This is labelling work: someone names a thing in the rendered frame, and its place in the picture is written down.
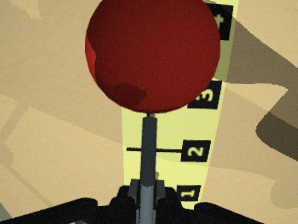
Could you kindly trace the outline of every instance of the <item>red ball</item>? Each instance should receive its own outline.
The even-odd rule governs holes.
[[[208,87],[220,35],[202,0],[103,0],[90,19],[86,56],[108,98],[136,112],[163,113]]]

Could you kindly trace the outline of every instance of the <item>metal rod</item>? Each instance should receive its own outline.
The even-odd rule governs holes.
[[[143,118],[140,174],[140,224],[155,224],[153,220],[153,200],[156,164],[157,118],[147,114]]]

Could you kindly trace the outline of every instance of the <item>red sphere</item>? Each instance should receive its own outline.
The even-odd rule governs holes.
[[[86,56],[108,98],[136,112],[163,113],[208,87],[220,35],[202,0],[103,0],[90,19]]]

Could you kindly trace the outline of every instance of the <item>black mechanical base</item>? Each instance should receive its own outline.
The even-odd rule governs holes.
[[[81,198],[39,212],[9,219],[0,224],[138,224],[140,181],[120,187],[107,206],[98,206],[91,198]],[[173,188],[164,187],[163,180],[155,183],[154,219],[156,224],[258,224],[212,203],[198,203],[194,210],[182,207]]]

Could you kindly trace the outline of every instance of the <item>yellow ruler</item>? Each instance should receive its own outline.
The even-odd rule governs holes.
[[[212,156],[234,36],[238,0],[205,1],[221,36],[221,57],[210,85],[198,98],[157,118],[156,172],[166,187],[176,190],[182,206],[200,202]],[[145,113],[122,108],[124,185],[140,179],[142,121]]]

